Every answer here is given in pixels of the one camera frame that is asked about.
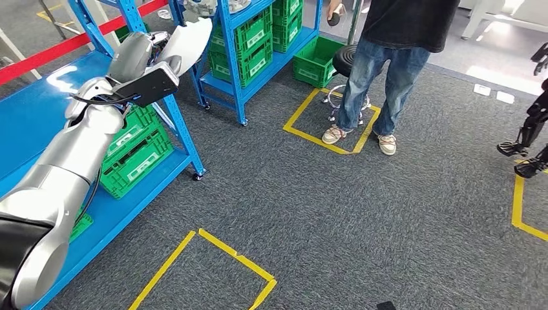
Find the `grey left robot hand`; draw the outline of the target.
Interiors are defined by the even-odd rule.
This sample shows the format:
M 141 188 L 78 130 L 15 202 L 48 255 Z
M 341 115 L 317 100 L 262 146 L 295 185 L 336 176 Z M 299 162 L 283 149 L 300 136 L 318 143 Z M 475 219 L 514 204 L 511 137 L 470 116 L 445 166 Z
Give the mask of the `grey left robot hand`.
M 180 56 L 162 56 L 171 36 L 166 31 L 131 32 L 115 53 L 107 77 L 119 84 L 140 78 L 147 68 L 165 61 L 174 74 L 182 67 Z

